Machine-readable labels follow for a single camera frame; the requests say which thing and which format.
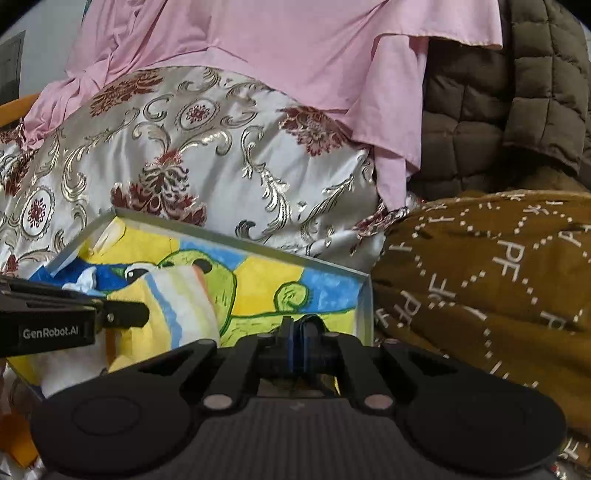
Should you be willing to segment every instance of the pink shirt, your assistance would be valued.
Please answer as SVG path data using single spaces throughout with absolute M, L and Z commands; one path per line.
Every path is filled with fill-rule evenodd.
M 500 46 L 497 0 L 93 0 L 67 79 L 25 118 L 27 146 L 124 74 L 208 65 L 329 111 L 375 145 L 378 189 L 399 207 L 407 167 L 420 167 L 426 37 Z

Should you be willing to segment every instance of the wall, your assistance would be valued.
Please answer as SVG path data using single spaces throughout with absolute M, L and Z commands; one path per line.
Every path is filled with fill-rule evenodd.
M 37 93 L 64 72 L 86 0 L 41 0 L 0 37 L 0 44 L 25 30 L 20 96 Z

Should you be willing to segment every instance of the screw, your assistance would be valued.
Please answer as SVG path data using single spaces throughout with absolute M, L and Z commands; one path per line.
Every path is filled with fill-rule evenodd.
M 392 406 L 394 400 L 387 395 L 375 394 L 365 397 L 364 403 L 372 410 L 387 410 Z
M 208 395 L 203 399 L 203 405 L 209 410 L 226 410 L 232 403 L 232 399 L 227 395 Z

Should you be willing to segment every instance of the bird eye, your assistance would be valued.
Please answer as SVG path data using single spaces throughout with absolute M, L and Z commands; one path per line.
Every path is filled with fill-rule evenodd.
M 208 260 L 205 260 L 204 258 L 198 258 L 197 260 L 195 260 L 193 262 L 193 265 L 195 265 L 196 267 L 201 268 L 201 270 L 203 271 L 203 273 L 210 273 L 212 270 L 212 265 Z
M 142 275 L 156 269 L 156 265 L 146 262 L 138 262 L 125 269 L 124 277 L 128 284 L 132 284 Z

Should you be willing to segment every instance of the brown quilted jacket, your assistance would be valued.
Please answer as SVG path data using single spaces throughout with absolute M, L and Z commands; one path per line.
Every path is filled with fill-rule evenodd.
M 555 0 L 499 7 L 503 50 L 429 45 L 422 166 L 410 182 L 428 200 L 525 187 L 527 178 L 549 189 L 540 173 L 549 168 L 591 187 L 589 59 L 578 20 Z

